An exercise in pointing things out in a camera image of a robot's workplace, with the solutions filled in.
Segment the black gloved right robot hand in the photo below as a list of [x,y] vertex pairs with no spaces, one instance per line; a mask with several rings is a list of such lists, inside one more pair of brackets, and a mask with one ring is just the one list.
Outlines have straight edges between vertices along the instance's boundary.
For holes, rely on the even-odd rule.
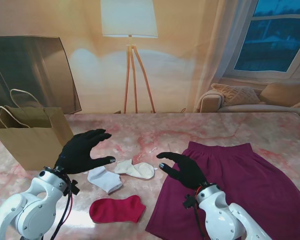
[[190,157],[174,152],[161,152],[156,157],[158,159],[169,159],[177,164],[179,170],[165,163],[160,163],[159,168],[174,180],[179,181],[184,187],[197,190],[199,187],[209,184],[198,164]]

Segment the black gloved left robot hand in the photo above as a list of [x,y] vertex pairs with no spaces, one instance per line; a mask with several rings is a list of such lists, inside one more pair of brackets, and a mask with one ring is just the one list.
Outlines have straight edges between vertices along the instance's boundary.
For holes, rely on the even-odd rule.
[[54,169],[62,174],[75,175],[114,163],[116,159],[113,156],[91,158],[92,148],[111,136],[105,129],[89,130],[74,135],[62,148]]

